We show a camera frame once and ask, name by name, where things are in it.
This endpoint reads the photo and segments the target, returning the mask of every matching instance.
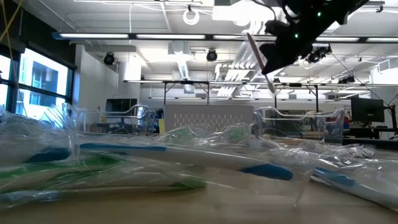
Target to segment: security camera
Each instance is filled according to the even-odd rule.
[[[104,63],[105,65],[114,65],[116,60],[114,59],[114,53],[113,52],[108,52],[106,53],[106,56],[104,58]]]
[[[217,60],[216,50],[209,50],[207,53],[206,59],[208,62],[215,62]]]

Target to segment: metal frame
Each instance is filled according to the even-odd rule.
[[[138,80],[138,81],[132,81],[132,80],[124,80],[124,83],[150,83],[152,81],[150,80]],[[167,92],[176,84],[179,83],[181,85],[194,85],[194,84],[204,84],[207,85],[207,105],[210,104],[210,85],[211,84],[215,84],[215,85],[247,85],[247,84],[252,84],[252,83],[248,83],[248,82],[227,82],[228,84],[226,84],[226,82],[211,82],[211,81],[190,81],[190,80],[182,80],[182,81],[169,81],[169,80],[164,80],[164,81],[159,81],[159,80],[153,80],[154,83],[164,83],[164,105],[166,105],[166,99],[167,99]],[[174,85],[171,86],[169,89],[167,89],[167,84],[168,83],[173,83]],[[266,83],[255,83],[253,85],[266,85]],[[309,89],[310,86],[313,86],[315,88],[315,92],[313,92],[313,90],[310,89],[310,91],[315,95],[315,103],[316,103],[316,109],[317,112],[319,112],[319,94],[318,94],[318,88],[319,86],[377,86],[377,87],[397,87],[398,85],[388,85],[388,84],[336,84],[336,83],[275,83],[274,84],[276,88],[279,89],[283,89],[285,87],[291,87],[291,88],[302,88],[302,87],[306,87]],[[225,99],[225,100],[232,100],[232,98],[220,98],[221,100]],[[277,97],[274,96],[274,103],[275,103],[275,108],[277,108]]]
[[[190,80],[182,80],[182,81],[163,81],[164,83],[164,97],[163,97],[163,104],[166,105],[166,94],[169,90],[171,90],[175,84],[181,84],[181,85],[194,85],[194,84],[199,84],[201,86],[201,84],[205,84],[207,85],[207,105],[210,104],[210,82],[209,81],[190,81]],[[173,85],[167,89],[167,84],[169,83],[173,83]]]

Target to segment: desk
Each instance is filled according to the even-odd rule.
[[[344,136],[379,139],[380,132],[395,133],[396,131],[394,128],[349,128],[344,130]]]
[[[396,224],[398,212],[311,182],[297,207],[220,186],[145,194],[96,195],[32,203],[0,212],[1,223]]]

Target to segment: white panel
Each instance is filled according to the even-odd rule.
[[[253,122],[252,106],[166,105],[165,130],[191,124],[208,124],[217,131],[237,123]]]

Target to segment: cable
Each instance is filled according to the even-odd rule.
[[[340,65],[341,66],[343,66],[355,79],[357,79],[359,82],[360,82],[360,84],[362,85],[362,86],[365,86],[365,88],[367,88],[374,96],[376,96],[377,98],[379,98],[380,100],[382,100],[387,106],[388,106],[388,104],[382,99],[382,98],[380,98],[379,96],[377,96],[369,87],[367,87],[363,82],[361,82],[361,80],[359,80],[358,78],[356,78],[356,76],[336,57],[336,55],[334,55],[333,53],[331,53],[333,56],[334,56],[334,58],[338,61],[338,63],[340,63]]]
[[[19,1],[18,8],[16,9],[14,15],[12,16],[12,18],[10,20],[10,23],[8,23],[8,24],[7,24],[7,16],[6,16],[6,6],[4,5],[4,1],[2,2],[2,13],[3,13],[3,18],[4,18],[4,24],[6,25],[6,29],[4,30],[4,33],[2,34],[2,37],[3,37],[4,34],[7,35],[8,49],[10,51],[10,59],[11,59],[11,63],[12,63],[12,73],[13,73],[14,78],[15,78],[15,80],[14,80],[15,88],[17,88],[19,98],[22,100],[22,109],[25,111],[25,115],[27,116],[27,112],[26,112],[26,108],[25,108],[25,104],[24,104],[24,99],[22,98],[21,90],[19,89],[19,81],[17,79],[17,73],[16,73],[17,69],[15,68],[15,65],[13,63],[14,59],[13,59],[13,56],[12,56],[10,35],[8,33],[8,29],[10,28],[10,26],[12,24],[12,21],[14,20],[15,15],[18,13],[18,10],[19,10],[19,8],[20,8],[20,6],[21,6],[23,1],[24,0],[20,0]]]
[[[150,9],[153,11],[160,11],[160,12],[177,12],[177,11],[185,11],[186,10],[186,9],[154,9],[154,8],[147,7],[147,6],[144,6],[141,4],[136,4],[136,6],[143,7],[145,9]]]
[[[189,12],[195,13],[195,17],[193,17],[192,19],[188,19],[187,15]],[[193,26],[199,22],[199,19],[200,19],[199,12],[196,9],[192,9],[191,11],[189,9],[187,9],[187,10],[185,10],[184,14],[182,15],[182,19],[186,24]]]
[[[272,11],[272,13],[274,14],[274,20],[277,20],[277,17],[276,17],[276,13],[275,13],[275,10],[272,8],[272,7],[270,7],[270,6],[267,6],[266,4],[264,4],[263,2],[257,2],[257,0],[251,0],[252,2],[254,2],[254,3],[256,3],[256,4],[258,4],[258,5],[260,5],[260,6],[264,6],[264,7],[267,7],[269,10],[271,10]]]
[[[209,15],[209,16],[212,16],[212,15],[213,15],[212,13],[208,13],[208,12],[202,11],[202,10],[198,10],[198,12],[203,13],[203,14],[205,14],[205,15]]]
[[[130,34],[131,34],[131,9],[132,9],[133,4],[131,4],[130,6],[130,10],[129,10],[129,25],[130,25]]]
[[[297,16],[295,16],[295,17],[292,17],[292,16],[287,12],[286,6],[287,6],[287,0],[283,0],[283,1],[282,1],[282,7],[281,7],[281,8],[282,8],[282,11],[284,12],[284,14],[285,14],[285,16],[286,16],[286,19],[287,19],[290,23],[292,23],[294,20],[297,20],[297,19],[300,18],[299,15],[297,15]]]
[[[24,1],[24,0],[20,0],[20,1],[19,1],[18,7],[17,7],[17,9],[15,10],[14,14],[12,15],[12,17],[11,17],[11,19],[10,19],[10,22],[8,23],[8,25],[6,25],[6,28],[5,28],[4,32],[3,32],[3,33],[1,34],[1,36],[0,36],[0,42],[2,41],[4,35],[6,35],[6,33],[8,33],[8,30],[10,29],[10,26],[11,26],[12,22],[14,21],[15,17],[17,16],[17,14],[18,14],[18,12],[19,12],[19,9],[20,9],[21,6],[22,6],[22,2],[23,2],[23,1]]]

